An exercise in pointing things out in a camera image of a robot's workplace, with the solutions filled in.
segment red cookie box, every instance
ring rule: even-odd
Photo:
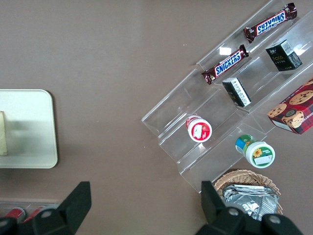
[[[275,126],[302,134],[313,126],[313,78],[268,112]]]

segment clear acrylic display stand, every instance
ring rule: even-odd
[[[166,95],[142,122],[157,136],[160,147],[177,163],[180,174],[190,185],[201,191],[201,182],[214,181],[243,156],[235,149],[235,141],[242,134],[257,140],[266,138],[274,125],[267,112],[297,89],[303,71],[313,68],[313,12],[303,18],[284,22],[257,37],[249,44],[243,28],[253,26],[280,11],[285,3],[272,0],[253,15],[233,34],[202,58],[198,65],[207,70],[227,57],[221,48],[236,51],[245,44],[250,56],[208,85],[197,69],[185,77]],[[269,45],[287,39],[303,65],[297,70],[279,72],[265,51]],[[252,103],[241,108],[228,96],[222,81],[237,77]],[[283,93],[277,100],[277,94]],[[197,114],[207,120],[213,129],[204,143],[191,140],[185,127],[189,116]]]

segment red can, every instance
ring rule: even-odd
[[[4,217],[7,218],[15,218],[17,223],[22,222],[25,219],[25,211],[20,207],[14,207],[9,213],[7,213]]]
[[[37,209],[35,209],[35,210],[33,211],[33,213],[30,214],[30,216],[29,216],[26,220],[24,220],[24,223],[27,222],[28,220],[31,220],[32,218],[34,218],[39,212],[41,212],[41,210],[42,210],[43,208],[45,208],[45,206],[39,206],[39,207],[37,207]]]

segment woven basket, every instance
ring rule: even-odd
[[[270,180],[260,174],[256,174],[250,170],[235,170],[230,173],[223,175],[218,181],[215,182],[214,187],[219,194],[222,196],[222,190],[228,185],[255,185],[255,186],[269,186],[275,193],[280,196],[279,188]],[[283,208],[278,204],[276,213],[283,214]]]

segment snickers bar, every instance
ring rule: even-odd
[[[224,72],[228,71],[231,67],[238,64],[245,57],[248,57],[249,54],[246,51],[244,45],[239,47],[239,50],[232,53],[225,60],[214,66],[213,68],[206,70],[202,73],[208,84],[211,84],[216,78],[221,76]]]
[[[251,28],[244,28],[244,33],[249,43],[252,43],[253,40],[262,33],[267,32],[271,28],[279,25],[285,21],[293,20],[297,17],[297,9],[295,8],[294,3],[288,3],[284,8],[277,14],[259,22]]]

